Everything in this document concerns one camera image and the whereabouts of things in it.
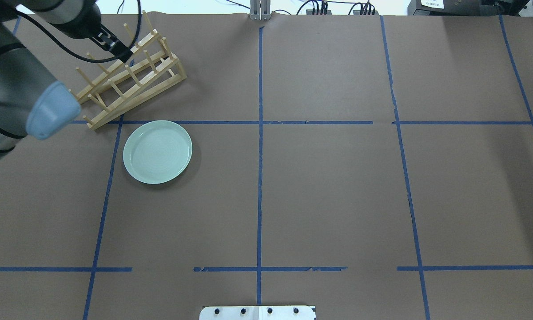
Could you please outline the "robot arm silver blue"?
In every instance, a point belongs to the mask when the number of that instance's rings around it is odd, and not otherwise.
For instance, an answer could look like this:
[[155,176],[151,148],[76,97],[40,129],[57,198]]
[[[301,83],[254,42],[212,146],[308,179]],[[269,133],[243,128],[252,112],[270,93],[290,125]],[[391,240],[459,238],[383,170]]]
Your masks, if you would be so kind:
[[73,55],[39,22],[19,12],[20,5],[69,38],[90,39],[110,52],[106,62],[126,62],[132,56],[132,45],[125,45],[102,24],[94,0],[0,0],[0,159],[26,136],[49,138],[81,111],[69,89],[5,27],[5,22],[23,17]]

